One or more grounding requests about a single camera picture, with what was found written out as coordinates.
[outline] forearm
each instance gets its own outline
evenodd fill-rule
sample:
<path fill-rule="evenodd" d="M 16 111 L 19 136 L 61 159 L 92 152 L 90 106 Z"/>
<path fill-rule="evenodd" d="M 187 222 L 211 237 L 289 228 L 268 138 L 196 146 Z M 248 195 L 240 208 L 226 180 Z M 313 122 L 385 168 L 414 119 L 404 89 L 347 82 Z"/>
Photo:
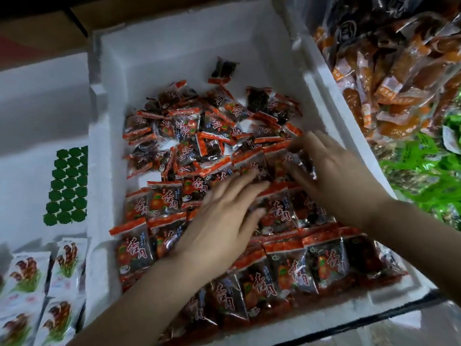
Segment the forearm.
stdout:
<path fill-rule="evenodd" d="M 201 285 L 185 260 L 162 259 L 70 346 L 153 345 Z"/>
<path fill-rule="evenodd" d="M 461 233 L 414 205 L 389 201 L 366 232 L 388 246 L 461 304 Z"/>

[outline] person's left hand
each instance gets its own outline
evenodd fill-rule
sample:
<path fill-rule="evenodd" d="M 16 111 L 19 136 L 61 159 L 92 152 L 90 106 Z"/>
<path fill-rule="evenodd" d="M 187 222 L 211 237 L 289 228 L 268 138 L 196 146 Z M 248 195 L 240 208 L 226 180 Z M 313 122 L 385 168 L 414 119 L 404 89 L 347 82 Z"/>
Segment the person's left hand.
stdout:
<path fill-rule="evenodd" d="M 193 267 L 203 283 L 224 273 L 245 250 L 258 221 L 266 213 L 256 209 L 245 217 L 269 182 L 251 183 L 257 169 L 222 180 L 203 204 L 172 254 Z"/>

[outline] person's right hand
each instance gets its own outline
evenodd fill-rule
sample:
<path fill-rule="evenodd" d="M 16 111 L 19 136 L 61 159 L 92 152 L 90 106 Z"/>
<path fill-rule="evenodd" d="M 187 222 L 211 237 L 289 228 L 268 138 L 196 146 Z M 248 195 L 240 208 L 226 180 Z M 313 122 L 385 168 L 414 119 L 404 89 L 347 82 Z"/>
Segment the person's right hand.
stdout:
<path fill-rule="evenodd" d="M 326 134 L 311 131 L 291 142 L 313 160 L 317 179 L 287 162 L 287 169 L 315 203 L 338 221 L 366 232 L 383 204 L 394 199 L 351 152 Z"/>

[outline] hand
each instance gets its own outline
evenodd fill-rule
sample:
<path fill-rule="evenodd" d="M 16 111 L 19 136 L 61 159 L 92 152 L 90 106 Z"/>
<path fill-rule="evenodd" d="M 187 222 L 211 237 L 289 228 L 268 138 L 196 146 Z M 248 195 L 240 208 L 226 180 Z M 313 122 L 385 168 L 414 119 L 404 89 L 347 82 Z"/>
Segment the hand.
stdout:
<path fill-rule="evenodd" d="M 205 196 L 203 204 L 173 254 L 199 270 L 202 285 L 224 273 L 245 250 L 258 221 L 266 213 L 256 209 L 245 214 L 269 182 L 251 183 L 257 169 L 222 180 Z"/>
<path fill-rule="evenodd" d="M 317 179 L 287 163 L 290 174 L 315 203 L 345 225 L 366 232 L 383 204 L 394 199 L 351 152 L 322 132 L 308 132 L 292 141 L 289 150 L 303 149 L 313 160 Z"/>

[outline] finger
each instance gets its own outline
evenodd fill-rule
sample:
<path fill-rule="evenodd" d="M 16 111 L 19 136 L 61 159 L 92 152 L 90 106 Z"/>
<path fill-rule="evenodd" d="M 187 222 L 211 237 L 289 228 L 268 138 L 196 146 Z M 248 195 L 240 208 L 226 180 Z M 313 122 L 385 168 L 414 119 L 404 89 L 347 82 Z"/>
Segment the finger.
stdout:
<path fill-rule="evenodd" d="M 223 196 L 223 194 L 226 192 L 227 187 L 231 184 L 233 179 L 237 178 L 238 174 L 235 173 L 233 175 L 230 175 L 228 178 L 225 180 L 222 180 L 218 183 L 216 187 L 213 188 L 213 197 L 212 200 L 219 199 L 220 197 Z"/>
<path fill-rule="evenodd" d="M 238 234 L 238 240 L 242 248 L 246 247 L 250 241 L 253 231 L 258 228 L 258 222 L 265 214 L 266 210 L 264 208 L 258 208 L 247 216 L 245 222 L 240 227 L 240 232 Z"/>
<path fill-rule="evenodd" d="M 322 131 L 315 131 L 315 136 L 323 143 L 323 145 L 327 148 L 341 148 L 344 149 L 342 145 L 340 145 L 335 139 L 331 138 L 327 134 L 323 133 Z"/>
<path fill-rule="evenodd" d="M 251 181 L 253 181 L 259 174 L 259 172 L 260 171 L 258 169 L 251 169 L 243 176 L 233 179 L 233 181 L 227 187 L 226 192 L 223 194 L 222 198 L 228 202 L 233 202 L 239 195 L 240 191 L 244 189 L 246 185 L 250 184 Z"/>
<path fill-rule="evenodd" d="M 209 190 L 208 192 L 206 192 L 201 205 L 205 206 L 206 204 L 210 202 L 212 198 L 213 198 L 213 191 Z"/>
<path fill-rule="evenodd" d="M 292 153 L 301 149 L 307 152 L 314 161 L 327 153 L 325 145 L 312 131 L 295 139 L 288 147 L 288 151 Z"/>
<path fill-rule="evenodd" d="M 247 211 L 250 205 L 253 204 L 257 198 L 258 194 L 264 192 L 270 184 L 270 182 L 264 181 L 246 186 L 235 199 L 235 203 L 238 204 L 240 209 Z"/>
<path fill-rule="evenodd" d="M 285 162 L 288 172 L 293 176 L 297 183 L 306 191 L 309 197 L 315 199 L 317 195 L 317 187 L 312 177 L 303 170 L 299 165 L 291 161 Z"/>

